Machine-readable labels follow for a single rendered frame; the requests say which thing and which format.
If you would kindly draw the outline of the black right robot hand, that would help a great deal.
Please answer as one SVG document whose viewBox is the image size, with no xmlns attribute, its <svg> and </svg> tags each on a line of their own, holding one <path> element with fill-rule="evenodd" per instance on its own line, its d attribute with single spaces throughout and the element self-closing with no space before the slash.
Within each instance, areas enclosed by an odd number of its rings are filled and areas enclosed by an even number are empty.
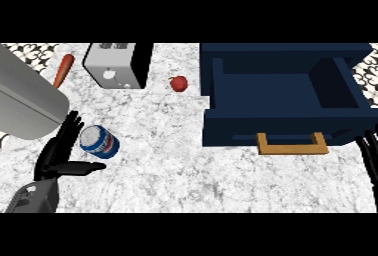
<svg viewBox="0 0 378 256">
<path fill-rule="evenodd" d="M 365 136 L 354 138 L 360 149 L 366 172 L 372 183 L 375 207 L 378 212 L 378 124 L 375 130 L 366 130 Z"/>
</svg>

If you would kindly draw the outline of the blue and white can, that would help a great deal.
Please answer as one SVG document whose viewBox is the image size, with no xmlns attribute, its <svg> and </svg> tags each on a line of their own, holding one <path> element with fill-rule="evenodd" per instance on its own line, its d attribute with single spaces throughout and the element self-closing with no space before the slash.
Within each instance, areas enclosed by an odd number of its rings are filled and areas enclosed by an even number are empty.
<svg viewBox="0 0 378 256">
<path fill-rule="evenodd" d="M 97 158 L 109 159 L 118 153 L 119 141 L 100 125 L 93 125 L 81 131 L 80 147 Z"/>
</svg>

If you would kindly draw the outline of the dark blue cabinet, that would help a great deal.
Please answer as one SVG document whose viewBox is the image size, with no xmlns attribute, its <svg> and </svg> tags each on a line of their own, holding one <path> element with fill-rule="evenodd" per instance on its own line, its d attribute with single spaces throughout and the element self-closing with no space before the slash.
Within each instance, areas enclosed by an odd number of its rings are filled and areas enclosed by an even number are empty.
<svg viewBox="0 0 378 256">
<path fill-rule="evenodd" d="M 303 74 L 322 58 L 339 58 L 353 68 L 370 52 L 369 43 L 201 43 L 201 95 L 211 95 L 215 59 L 223 60 L 227 74 Z"/>
</svg>

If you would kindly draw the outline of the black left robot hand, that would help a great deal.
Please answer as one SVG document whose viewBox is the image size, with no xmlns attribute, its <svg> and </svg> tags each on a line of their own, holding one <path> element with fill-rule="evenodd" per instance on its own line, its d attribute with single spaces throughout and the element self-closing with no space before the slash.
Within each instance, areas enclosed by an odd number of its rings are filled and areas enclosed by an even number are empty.
<svg viewBox="0 0 378 256">
<path fill-rule="evenodd" d="M 71 111 L 60 125 L 56 136 L 49 140 L 40 153 L 34 180 L 59 178 L 60 176 L 85 176 L 93 171 L 106 168 L 99 162 L 71 161 L 71 151 L 78 138 L 84 122 L 77 111 Z"/>
</svg>

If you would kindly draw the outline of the red apple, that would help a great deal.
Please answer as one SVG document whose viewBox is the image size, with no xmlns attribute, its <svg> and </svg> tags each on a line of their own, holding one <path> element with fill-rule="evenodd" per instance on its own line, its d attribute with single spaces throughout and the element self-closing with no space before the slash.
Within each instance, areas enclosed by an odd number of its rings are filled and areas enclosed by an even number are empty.
<svg viewBox="0 0 378 256">
<path fill-rule="evenodd" d="M 186 77 L 184 76 L 171 77 L 170 85 L 176 92 L 183 92 L 189 86 Z"/>
</svg>

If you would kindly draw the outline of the dark blue open drawer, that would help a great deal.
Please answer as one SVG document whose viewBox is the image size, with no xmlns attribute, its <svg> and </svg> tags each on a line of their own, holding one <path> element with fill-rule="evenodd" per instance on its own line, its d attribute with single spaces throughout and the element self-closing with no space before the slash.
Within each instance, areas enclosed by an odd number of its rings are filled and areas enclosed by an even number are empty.
<svg viewBox="0 0 378 256">
<path fill-rule="evenodd" d="M 331 146 L 350 143 L 378 125 L 341 58 L 319 60 L 294 74 L 227 74 L 212 60 L 211 108 L 204 113 L 205 146 L 254 146 L 263 133 L 272 144 L 308 144 L 319 132 Z"/>
</svg>

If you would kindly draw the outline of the silver toaster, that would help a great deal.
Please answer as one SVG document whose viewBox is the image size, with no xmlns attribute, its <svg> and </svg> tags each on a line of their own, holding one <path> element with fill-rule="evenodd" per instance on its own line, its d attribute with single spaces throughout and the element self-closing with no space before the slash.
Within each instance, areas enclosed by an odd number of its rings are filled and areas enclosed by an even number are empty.
<svg viewBox="0 0 378 256">
<path fill-rule="evenodd" d="M 83 67 L 103 89 L 143 89 L 152 43 L 91 43 Z"/>
</svg>

